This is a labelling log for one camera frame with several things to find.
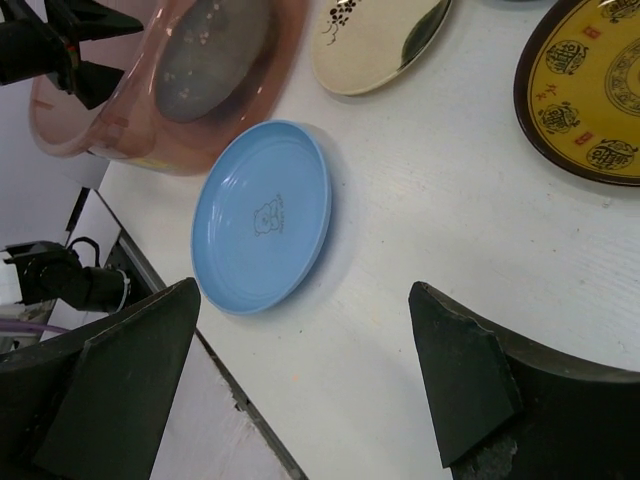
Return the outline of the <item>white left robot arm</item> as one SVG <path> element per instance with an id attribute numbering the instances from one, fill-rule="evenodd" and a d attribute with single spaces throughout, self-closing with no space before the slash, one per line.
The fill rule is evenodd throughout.
<path id="1" fill-rule="evenodd" d="M 96 1 L 48 1 L 40 17 L 25 1 L 1 4 L 1 83 L 45 76 L 87 109 L 107 101 L 120 69 L 86 61 L 80 45 L 135 34 L 137 19 Z M 130 292 L 126 273 L 98 263 L 82 265 L 71 246 L 23 243 L 1 252 L 1 302 L 33 305 L 62 300 L 81 311 L 117 312 Z"/>

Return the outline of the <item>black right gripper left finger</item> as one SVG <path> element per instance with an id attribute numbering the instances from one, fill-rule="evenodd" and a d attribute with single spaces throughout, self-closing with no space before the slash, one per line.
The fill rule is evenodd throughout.
<path id="1" fill-rule="evenodd" d="M 4 479 L 150 477 L 201 305 L 186 278 L 1 357 Z"/>

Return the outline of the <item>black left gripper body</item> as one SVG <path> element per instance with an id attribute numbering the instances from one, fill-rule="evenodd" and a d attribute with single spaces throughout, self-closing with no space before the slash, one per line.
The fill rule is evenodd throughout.
<path id="1" fill-rule="evenodd" d="M 48 76 L 59 90 L 74 90 L 78 48 L 42 22 L 1 24 L 1 84 Z"/>

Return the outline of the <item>light blue bear plate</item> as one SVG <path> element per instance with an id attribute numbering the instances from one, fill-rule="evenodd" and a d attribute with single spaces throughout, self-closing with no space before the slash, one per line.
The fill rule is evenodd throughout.
<path id="1" fill-rule="evenodd" d="M 271 120 L 219 156 L 197 201 L 194 274 L 207 300 L 233 315 L 286 299 L 318 259 L 332 213 L 325 153 L 298 123 Z"/>

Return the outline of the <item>yellow brown patterned plate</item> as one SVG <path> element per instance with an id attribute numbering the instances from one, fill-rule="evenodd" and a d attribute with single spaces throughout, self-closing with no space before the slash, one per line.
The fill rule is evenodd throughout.
<path id="1" fill-rule="evenodd" d="M 551 163 L 638 186 L 638 2 L 556 2 L 522 51 L 513 98 L 524 135 Z"/>

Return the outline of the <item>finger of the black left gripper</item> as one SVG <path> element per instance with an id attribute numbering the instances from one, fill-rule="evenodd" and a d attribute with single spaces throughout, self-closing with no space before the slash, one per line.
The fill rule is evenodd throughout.
<path id="1" fill-rule="evenodd" d="M 81 60 L 76 68 L 66 70 L 59 77 L 59 89 L 92 110 L 111 97 L 123 75 L 121 69 Z"/>
<path id="2" fill-rule="evenodd" d="M 45 1 L 48 25 L 67 38 L 114 38 L 144 30 L 134 17 L 91 0 Z"/>

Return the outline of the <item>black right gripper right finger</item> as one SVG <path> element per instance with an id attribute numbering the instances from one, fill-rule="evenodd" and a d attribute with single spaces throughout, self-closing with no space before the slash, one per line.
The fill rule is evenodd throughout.
<path id="1" fill-rule="evenodd" d="M 409 293 L 442 466 L 456 479 L 635 479 L 639 375 L 502 327 L 425 282 Z"/>

